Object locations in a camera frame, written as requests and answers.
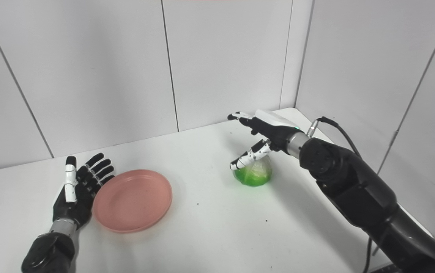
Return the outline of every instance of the cable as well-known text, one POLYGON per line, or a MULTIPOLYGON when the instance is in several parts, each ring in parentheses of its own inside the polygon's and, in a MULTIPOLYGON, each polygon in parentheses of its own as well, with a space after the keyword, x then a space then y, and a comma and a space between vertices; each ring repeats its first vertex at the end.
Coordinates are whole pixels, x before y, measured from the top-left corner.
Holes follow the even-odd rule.
POLYGON ((369 237, 368 239, 368 247, 366 248, 366 264, 364 265, 363 273, 368 273, 369 264, 371 260, 371 246, 372 246, 372 239, 369 237))
POLYGON ((359 157, 362 158, 361 155, 359 154, 358 149, 356 148, 356 145, 354 145, 353 140, 351 140, 351 138, 349 138, 349 135, 347 135, 346 131, 344 131, 344 129, 342 129, 341 126, 339 126, 339 124, 335 121, 333 121, 332 119, 328 119, 325 116, 316 119, 317 121, 323 122, 323 123, 327 123, 330 126, 334 126, 336 129, 339 130, 339 132, 342 133, 342 135, 344 135, 344 138, 346 138, 347 143, 349 143, 350 147, 353 149, 353 152, 359 157))

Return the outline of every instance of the black arm segment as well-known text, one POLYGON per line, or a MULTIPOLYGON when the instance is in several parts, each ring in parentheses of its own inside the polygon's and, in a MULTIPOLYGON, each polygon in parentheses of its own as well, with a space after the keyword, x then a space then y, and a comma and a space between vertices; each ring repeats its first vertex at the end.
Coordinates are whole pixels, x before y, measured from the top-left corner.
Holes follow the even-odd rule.
POLYGON ((74 243, 68 235, 40 235, 25 256, 22 273, 68 273, 74 254, 74 243))
POLYGON ((354 226, 363 229, 404 273, 435 273, 435 240, 396 202, 391 188, 346 148, 311 138, 300 166, 354 226))

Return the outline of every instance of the white table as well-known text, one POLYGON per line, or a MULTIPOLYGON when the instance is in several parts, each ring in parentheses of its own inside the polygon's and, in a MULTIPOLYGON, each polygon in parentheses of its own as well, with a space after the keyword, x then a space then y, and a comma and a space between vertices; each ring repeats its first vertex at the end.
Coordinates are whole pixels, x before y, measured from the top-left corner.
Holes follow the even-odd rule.
MULTIPOLYGON (((277 113, 303 129, 310 124, 296 109, 277 113)), ((229 162, 259 139, 249 132, 228 121, 75 154, 80 165, 103 152, 117 174, 158 171, 173 190, 169 212, 145 231, 116 234, 92 219, 77 238, 77 273, 362 271, 367 236, 347 223, 297 159, 271 154, 272 180, 261 187, 235 180, 229 162)), ((315 136, 329 140, 320 131, 315 136)), ((64 163, 59 157, 0 169, 0 273, 18 272, 32 241, 48 231, 64 163)))

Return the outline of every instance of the pink plate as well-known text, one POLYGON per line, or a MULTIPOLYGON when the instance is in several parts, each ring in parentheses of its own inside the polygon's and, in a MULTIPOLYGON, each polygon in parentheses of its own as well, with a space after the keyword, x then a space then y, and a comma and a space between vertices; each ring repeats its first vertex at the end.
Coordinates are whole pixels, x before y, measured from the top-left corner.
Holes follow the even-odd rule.
POLYGON ((110 231, 127 233, 150 228, 169 210, 172 188, 160 173, 136 169, 106 183, 93 205, 93 215, 110 231))

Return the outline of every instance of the green object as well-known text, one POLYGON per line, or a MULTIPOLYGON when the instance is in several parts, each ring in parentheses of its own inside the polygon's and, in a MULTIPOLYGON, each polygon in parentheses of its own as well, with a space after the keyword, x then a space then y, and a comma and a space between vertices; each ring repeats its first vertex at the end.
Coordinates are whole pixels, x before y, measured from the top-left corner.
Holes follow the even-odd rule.
POLYGON ((235 177, 243 185, 256 187, 270 181, 272 168, 271 161, 268 156, 255 161, 242 169, 234 171, 235 177))

